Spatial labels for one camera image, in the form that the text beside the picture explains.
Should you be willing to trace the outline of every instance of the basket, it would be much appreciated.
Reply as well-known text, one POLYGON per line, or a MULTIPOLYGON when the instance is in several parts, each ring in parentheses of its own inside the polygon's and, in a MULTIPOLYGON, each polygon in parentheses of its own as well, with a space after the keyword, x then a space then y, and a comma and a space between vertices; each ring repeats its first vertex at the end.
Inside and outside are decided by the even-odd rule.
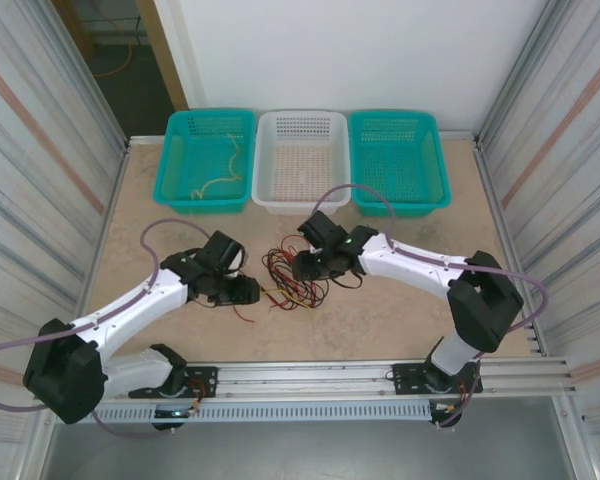
MULTIPOLYGON (((420 217, 451 202, 449 179, 435 119, 420 112, 366 111, 349 118, 354 183, 376 189, 396 215, 420 217)), ((355 190, 367 216, 389 215, 372 194, 355 190)))
MULTIPOLYGON (((251 197, 273 214, 309 214, 330 188, 351 181, 347 120, 339 113, 265 113, 258 122, 251 197)), ((320 210, 351 199, 339 190, 320 210)))
POLYGON ((255 116, 190 110, 169 118, 153 199, 180 214, 241 212, 249 199, 255 116))

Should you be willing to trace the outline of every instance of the teal plastic basket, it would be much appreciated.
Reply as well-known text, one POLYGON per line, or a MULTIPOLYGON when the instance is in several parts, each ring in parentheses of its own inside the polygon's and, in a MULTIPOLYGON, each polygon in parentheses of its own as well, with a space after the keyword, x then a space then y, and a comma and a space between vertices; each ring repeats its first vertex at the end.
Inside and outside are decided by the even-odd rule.
POLYGON ((249 110, 171 115, 153 199, 180 214, 241 212, 251 196, 255 130, 249 110))
MULTIPOLYGON (((351 176, 376 189, 400 217, 421 217, 451 202, 436 120, 428 113, 355 112, 349 118, 351 176)), ((366 216, 389 215, 372 194, 354 189, 366 216)))

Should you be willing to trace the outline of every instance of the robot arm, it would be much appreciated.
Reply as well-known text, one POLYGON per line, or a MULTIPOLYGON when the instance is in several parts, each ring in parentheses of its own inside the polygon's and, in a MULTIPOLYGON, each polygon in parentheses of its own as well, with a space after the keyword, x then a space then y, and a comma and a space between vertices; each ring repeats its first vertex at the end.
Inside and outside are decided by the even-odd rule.
POLYGON ((298 229, 313 251, 294 258, 296 280, 333 279, 350 271, 355 275, 393 278, 447 299, 455 329, 433 348, 425 371, 435 391, 445 391, 462 368, 481 352, 494 352, 522 309, 523 301, 508 278, 488 273, 449 269, 400 255, 395 247, 446 264, 500 268, 484 252, 471 258, 452 257, 393 242, 365 226, 350 233, 322 212, 314 213, 298 229))
POLYGON ((106 307, 66 325, 57 319, 39 334, 93 325, 85 331, 38 343, 24 385, 65 423, 88 415, 106 397, 139 388, 176 394, 185 381, 186 362, 164 345, 138 355, 111 358, 127 340, 165 313, 206 295, 215 306, 252 304, 260 298, 258 282, 238 273, 246 258, 242 245, 215 232, 201 249, 167 257, 153 284, 150 278, 106 307), (136 303, 122 308, 139 293, 136 303), (107 321, 98 319, 113 313, 107 321))

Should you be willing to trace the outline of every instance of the white plastic basket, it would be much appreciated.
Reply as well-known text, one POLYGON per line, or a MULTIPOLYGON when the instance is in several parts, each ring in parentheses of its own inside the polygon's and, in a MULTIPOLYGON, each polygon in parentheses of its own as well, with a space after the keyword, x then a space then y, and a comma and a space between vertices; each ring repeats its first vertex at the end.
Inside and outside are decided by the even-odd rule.
MULTIPOLYGON (((347 119, 340 113, 283 111, 260 117, 251 198, 274 214, 309 214, 330 188, 351 183, 347 119)), ((332 193, 320 210, 346 205, 349 189, 332 193)))

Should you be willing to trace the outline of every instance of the tangled wires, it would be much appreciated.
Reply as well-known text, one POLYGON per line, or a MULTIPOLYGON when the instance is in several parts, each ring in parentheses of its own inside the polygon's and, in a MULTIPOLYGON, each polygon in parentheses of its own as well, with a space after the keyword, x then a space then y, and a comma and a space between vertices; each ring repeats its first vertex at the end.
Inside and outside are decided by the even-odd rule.
POLYGON ((262 264, 269 272, 269 276, 276 284, 277 290, 263 290, 273 307, 279 307, 283 310, 295 310, 302 308, 317 308, 322 305, 324 299, 329 293, 329 282, 319 281, 296 281, 291 272, 291 261, 298 254, 293 246, 285 247, 285 241, 289 238, 298 237, 304 242, 307 240, 301 235, 287 235, 280 242, 280 247, 269 250, 262 257, 262 264), (280 293, 284 300, 279 302, 273 296, 274 293, 280 293))

